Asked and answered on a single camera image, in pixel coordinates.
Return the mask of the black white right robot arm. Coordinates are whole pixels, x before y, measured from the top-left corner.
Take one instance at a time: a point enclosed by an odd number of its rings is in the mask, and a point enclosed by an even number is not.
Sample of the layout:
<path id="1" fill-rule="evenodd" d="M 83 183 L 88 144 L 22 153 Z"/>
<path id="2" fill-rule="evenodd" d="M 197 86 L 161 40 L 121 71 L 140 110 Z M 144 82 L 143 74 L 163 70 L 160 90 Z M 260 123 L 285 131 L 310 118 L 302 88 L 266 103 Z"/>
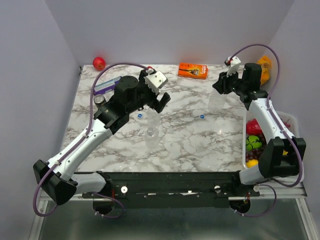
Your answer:
<path id="1" fill-rule="evenodd" d="M 219 74 L 213 88 L 221 95 L 234 92 L 239 96 L 246 110 L 257 120 L 265 136 L 266 147 L 257 165 L 239 172 L 239 178 L 230 183 L 230 191 L 241 196 L 247 192 L 248 185 L 297 176 L 296 182 L 290 184 L 294 187 L 303 177 L 306 142 L 289 131 L 276 113 L 268 93 L 260 88 L 261 66 L 245 64 L 242 77 L 239 77 L 239 66 L 230 60 L 228 70 Z"/>

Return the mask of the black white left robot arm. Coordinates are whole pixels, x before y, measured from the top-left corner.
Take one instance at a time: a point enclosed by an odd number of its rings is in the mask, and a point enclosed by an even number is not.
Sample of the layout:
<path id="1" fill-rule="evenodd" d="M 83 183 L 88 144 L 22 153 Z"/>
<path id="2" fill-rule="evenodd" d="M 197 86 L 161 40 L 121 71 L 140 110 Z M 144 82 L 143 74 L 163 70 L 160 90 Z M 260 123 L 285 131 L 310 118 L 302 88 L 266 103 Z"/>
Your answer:
<path id="1" fill-rule="evenodd" d="M 167 82 L 161 71 L 152 68 L 143 69 L 138 78 L 121 77 L 108 101 L 104 96 L 96 97 L 97 111 L 82 133 L 57 155 L 33 165 L 37 183 L 58 206 L 76 194 L 95 192 L 101 198 L 110 194 L 112 180 L 105 173 L 76 173 L 77 168 L 93 150 L 129 122 L 131 113 L 145 105 L 161 113 L 171 99 L 168 93 L 157 99 Z"/>

